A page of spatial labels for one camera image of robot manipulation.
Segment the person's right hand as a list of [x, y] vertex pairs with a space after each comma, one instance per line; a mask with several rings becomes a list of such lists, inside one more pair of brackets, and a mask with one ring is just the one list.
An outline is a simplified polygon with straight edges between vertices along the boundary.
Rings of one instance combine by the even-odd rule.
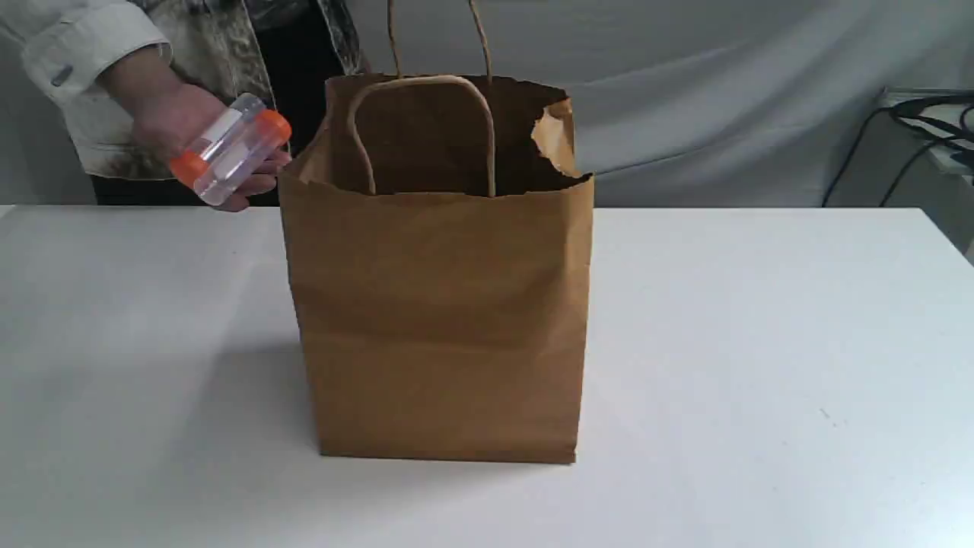
[[[176, 83], [153, 91], [126, 105], [132, 116], [133, 139], [163, 160], [171, 160], [188, 149], [227, 107], [216, 96], [194, 84]], [[277, 187], [277, 176], [290, 163], [288, 152], [277, 150], [248, 177], [237, 191], [215, 209], [241, 212], [250, 207], [250, 197]]]

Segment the person's right forearm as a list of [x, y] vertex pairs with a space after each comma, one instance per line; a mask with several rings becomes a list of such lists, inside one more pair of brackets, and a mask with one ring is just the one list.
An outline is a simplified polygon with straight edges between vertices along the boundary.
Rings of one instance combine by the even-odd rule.
[[186, 83], [157, 46], [137, 49], [117, 60], [97, 77], [97, 86], [133, 118], [167, 112], [181, 104], [186, 90]]

